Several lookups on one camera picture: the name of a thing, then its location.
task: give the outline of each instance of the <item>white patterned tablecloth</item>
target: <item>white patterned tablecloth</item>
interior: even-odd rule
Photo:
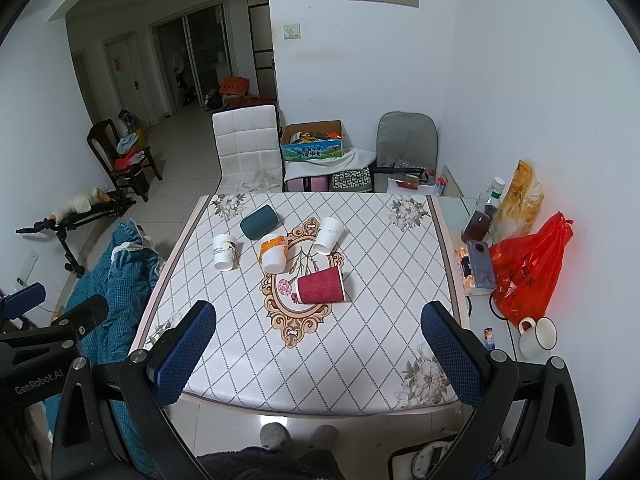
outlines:
[[[300,238],[283,275],[265,276],[258,242],[240,229],[265,204],[282,233]],[[226,404],[281,413],[363,415],[424,408],[456,400],[420,330],[431,300],[449,310],[449,287],[425,196],[373,193],[276,193],[213,196],[204,202],[184,250],[154,308],[149,348],[197,300],[218,318],[185,392]],[[334,254],[310,250],[319,219],[346,225]],[[234,270],[213,266],[212,240],[238,243]],[[348,302],[315,307],[291,301],[297,275],[341,265]],[[274,312],[279,304],[285,316]]]

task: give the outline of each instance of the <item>teal blanket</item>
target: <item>teal blanket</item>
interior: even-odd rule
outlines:
[[[80,279],[66,304],[65,310],[72,309],[94,294],[101,294],[107,300],[107,319],[81,343],[82,355],[92,364],[116,363],[127,357],[146,303],[158,281],[159,257],[151,248],[121,250],[116,252],[114,261],[111,261],[113,249],[127,242],[143,245],[143,238],[133,220],[116,225],[111,242],[94,270]],[[59,400],[60,396],[53,396],[44,401],[52,433]],[[145,473],[153,472],[153,465],[124,403],[112,402],[112,406],[136,466]]]

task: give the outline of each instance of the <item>mug handle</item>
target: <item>mug handle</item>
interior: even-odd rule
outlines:
[[[520,332],[520,335],[526,332],[526,330],[524,330],[522,327],[523,323],[529,323],[531,325],[531,328],[534,328],[536,326],[536,321],[532,317],[523,317],[518,323],[518,330]]]

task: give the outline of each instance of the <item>pink flower print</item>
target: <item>pink flower print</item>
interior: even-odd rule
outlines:
[[[287,280],[280,280],[278,282],[278,291],[280,294],[288,296],[291,294],[291,284]]]

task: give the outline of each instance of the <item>yellow plastic bag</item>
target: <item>yellow plastic bag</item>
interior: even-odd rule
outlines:
[[[492,225],[494,241],[528,235],[545,199],[533,163],[521,160]]]

